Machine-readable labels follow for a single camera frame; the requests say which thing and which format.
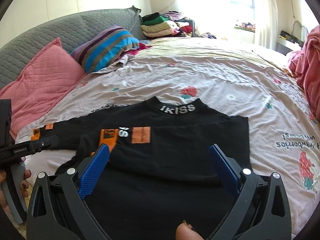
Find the left hand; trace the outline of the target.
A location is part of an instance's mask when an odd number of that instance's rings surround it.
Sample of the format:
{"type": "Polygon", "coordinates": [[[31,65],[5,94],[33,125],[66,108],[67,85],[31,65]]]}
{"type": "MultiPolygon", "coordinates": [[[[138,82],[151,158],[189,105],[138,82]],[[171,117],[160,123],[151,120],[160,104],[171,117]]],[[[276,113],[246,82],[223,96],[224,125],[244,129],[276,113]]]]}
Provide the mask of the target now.
{"type": "Polygon", "coordinates": [[[26,175],[24,160],[1,158],[1,170],[6,173],[5,181],[1,182],[2,207],[6,213],[11,214],[18,224],[21,224],[27,217],[27,207],[21,187],[26,175]]]}

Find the right hand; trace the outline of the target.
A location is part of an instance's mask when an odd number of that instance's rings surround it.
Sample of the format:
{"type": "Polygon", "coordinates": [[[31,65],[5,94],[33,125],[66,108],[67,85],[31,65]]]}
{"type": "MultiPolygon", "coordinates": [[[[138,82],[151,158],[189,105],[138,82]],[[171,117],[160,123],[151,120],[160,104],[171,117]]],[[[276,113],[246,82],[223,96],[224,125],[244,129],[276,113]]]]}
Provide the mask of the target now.
{"type": "Polygon", "coordinates": [[[183,220],[183,222],[177,227],[176,240],[203,240],[203,238],[194,230],[191,224],[183,220]]]}

